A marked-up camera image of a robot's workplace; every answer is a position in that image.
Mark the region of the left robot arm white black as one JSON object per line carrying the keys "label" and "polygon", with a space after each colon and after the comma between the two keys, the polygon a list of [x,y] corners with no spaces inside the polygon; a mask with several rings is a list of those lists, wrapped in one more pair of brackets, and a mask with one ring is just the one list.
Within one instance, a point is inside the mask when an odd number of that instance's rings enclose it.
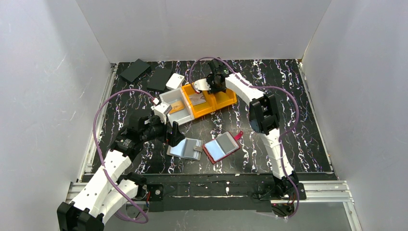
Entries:
{"label": "left robot arm white black", "polygon": [[141,152],[144,143],[158,140],[176,146],[185,139],[178,122],[163,123],[157,115],[132,117],[120,129],[101,166],[87,185],[69,203],[57,208],[59,229],[62,231],[102,231],[106,222],[127,202],[136,197],[139,186],[145,184],[140,175],[122,173]]}

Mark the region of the grey card holder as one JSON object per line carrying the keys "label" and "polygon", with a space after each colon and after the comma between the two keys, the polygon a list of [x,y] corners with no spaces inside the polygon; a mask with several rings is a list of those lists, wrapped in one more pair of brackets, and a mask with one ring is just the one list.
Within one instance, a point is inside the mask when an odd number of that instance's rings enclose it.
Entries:
{"label": "grey card holder", "polygon": [[200,161],[203,152],[202,145],[204,141],[199,139],[185,138],[177,146],[169,146],[167,155],[188,159],[192,161]]}

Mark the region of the grey credit card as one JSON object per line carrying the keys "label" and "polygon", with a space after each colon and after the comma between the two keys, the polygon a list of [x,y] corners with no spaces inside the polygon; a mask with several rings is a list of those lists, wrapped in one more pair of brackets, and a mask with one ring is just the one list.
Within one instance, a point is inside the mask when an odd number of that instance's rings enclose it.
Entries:
{"label": "grey credit card", "polygon": [[190,102],[193,106],[206,103],[206,98],[203,93],[195,93],[189,96]]}

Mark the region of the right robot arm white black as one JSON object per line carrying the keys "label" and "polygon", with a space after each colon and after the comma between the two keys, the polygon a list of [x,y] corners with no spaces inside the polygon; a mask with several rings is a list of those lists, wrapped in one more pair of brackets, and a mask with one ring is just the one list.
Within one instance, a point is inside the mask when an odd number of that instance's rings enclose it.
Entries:
{"label": "right robot arm white black", "polygon": [[249,124],[258,133],[272,165],[275,184],[284,192],[297,186],[298,180],[288,161],[280,138],[280,114],[276,97],[253,86],[226,62],[215,58],[209,61],[211,74],[206,77],[210,91],[233,91],[249,107]]}

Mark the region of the red leather card holder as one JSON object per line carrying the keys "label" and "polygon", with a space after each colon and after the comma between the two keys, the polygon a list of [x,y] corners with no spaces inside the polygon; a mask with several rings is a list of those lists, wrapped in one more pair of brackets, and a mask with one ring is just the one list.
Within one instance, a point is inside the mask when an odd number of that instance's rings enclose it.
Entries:
{"label": "red leather card holder", "polygon": [[225,132],[211,141],[204,143],[202,149],[210,162],[215,164],[241,148],[239,139],[242,136],[242,131],[235,136],[230,132]]}

